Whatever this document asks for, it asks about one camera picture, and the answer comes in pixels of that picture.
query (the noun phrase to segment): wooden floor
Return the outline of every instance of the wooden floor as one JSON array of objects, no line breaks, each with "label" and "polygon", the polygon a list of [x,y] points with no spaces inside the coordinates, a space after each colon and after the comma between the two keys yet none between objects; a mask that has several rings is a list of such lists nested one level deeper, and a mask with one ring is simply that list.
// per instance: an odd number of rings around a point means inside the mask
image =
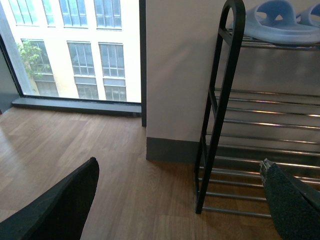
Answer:
[{"label": "wooden floor", "polygon": [[146,160],[140,118],[19,108],[0,115],[0,221],[91,156],[100,176],[82,240],[280,239],[270,219],[195,214],[192,164]]}]

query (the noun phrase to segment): window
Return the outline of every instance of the window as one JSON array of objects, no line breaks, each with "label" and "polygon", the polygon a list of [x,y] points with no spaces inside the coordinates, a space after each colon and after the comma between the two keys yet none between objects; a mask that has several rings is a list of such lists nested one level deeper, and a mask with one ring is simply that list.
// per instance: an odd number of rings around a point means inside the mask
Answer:
[{"label": "window", "polygon": [[97,82],[94,77],[74,77],[80,99],[99,99]]},{"label": "window", "polygon": [[37,25],[38,19],[32,0],[9,0],[18,25]]},{"label": "window", "polygon": [[119,44],[100,43],[103,85],[109,101],[127,101],[124,49]]},{"label": "window", "polygon": [[90,43],[68,42],[74,82],[80,99],[99,99]]},{"label": "window", "polygon": [[51,9],[51,3],[50,0],[42,0],[43,3],[43,8],[46,16],[46,21],[49,26],[54,26],[55,25],[55,19],[54,15]]},{"label": "window", "polygon": [[95,68],[90,43],[69,42],[68,46],[74,74],[94,76]]},{"label": "window", "polygon": [[87,15],[84,0],[60,0],[63,22],[66,27],[86,27]]},{"label": "window", "polygon": [[94,0],[96,24],[98,28],[120,29],[120,0]]},{"label": "window", "polygon": [[59,97],[57,86],[53,75],[42,74],[35,80],[40,96]]},{"label": "window", "polygon": [[105,43],[100,43],[99,46],[103,76],[125,78],[124,47]]},{"label": "window", "polygon": [[35,46],[41,49],[38,62],[34,66],[34,71],[36,71],[36,73],[39,73],[39,74],[52,74],[52,69],[50,66],[45,43],[43,41],[35,41],[35,40],[31,40],[30,43],[32,46]]},{"label": "window", "polygon": [[40,96],[59,97],[54,75],[50,66],[47,50],[43,41],[22,40],[23,43],[29,42],[33,47],[41,50],[39,58],[35,64],[30,64],[35,73],[34,81]]},{"label": "window", "polygon": [[126,81],[124,79],[103,79],[106,100],[127,101]]}]

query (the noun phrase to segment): green leaves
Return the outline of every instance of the green leaves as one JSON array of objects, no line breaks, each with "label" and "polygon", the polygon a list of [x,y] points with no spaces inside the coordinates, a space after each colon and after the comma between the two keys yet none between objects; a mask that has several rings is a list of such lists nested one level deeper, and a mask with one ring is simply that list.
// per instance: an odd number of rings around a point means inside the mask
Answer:
[{"label": "green leaves", "polygon": [[33,45],[31,40],[24,40],[16,44],[29,79],[38,79],[42,76],[44,66],[41,60],[41,49]]}]

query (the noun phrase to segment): felt slipper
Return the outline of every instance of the felt slipper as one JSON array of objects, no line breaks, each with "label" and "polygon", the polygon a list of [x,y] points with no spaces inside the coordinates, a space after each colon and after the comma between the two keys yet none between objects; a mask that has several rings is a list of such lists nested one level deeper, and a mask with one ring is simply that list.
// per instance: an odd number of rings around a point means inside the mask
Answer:
[{"label": "felt slipper", "polygon": [[299,24],[320,28],[320,18],[313,19],[312,16],[320,17],[320,3],[302,11],[296,16],[296,19]]},{"label": "felt slipper", "polygon": [[269,0],[246,12],[244,34],[275,44],[320,42],[320,28],[298,24],[293,5]]}]

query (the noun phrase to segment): building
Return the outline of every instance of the building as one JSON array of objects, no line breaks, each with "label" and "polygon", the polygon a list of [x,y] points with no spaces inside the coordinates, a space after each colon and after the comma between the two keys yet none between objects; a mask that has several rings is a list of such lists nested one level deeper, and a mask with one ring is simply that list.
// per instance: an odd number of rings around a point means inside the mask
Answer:
[{"label": "building", "polygon": [[0,1],[16,43],[41,49],[25,95],[141,102],[137,0]]}]

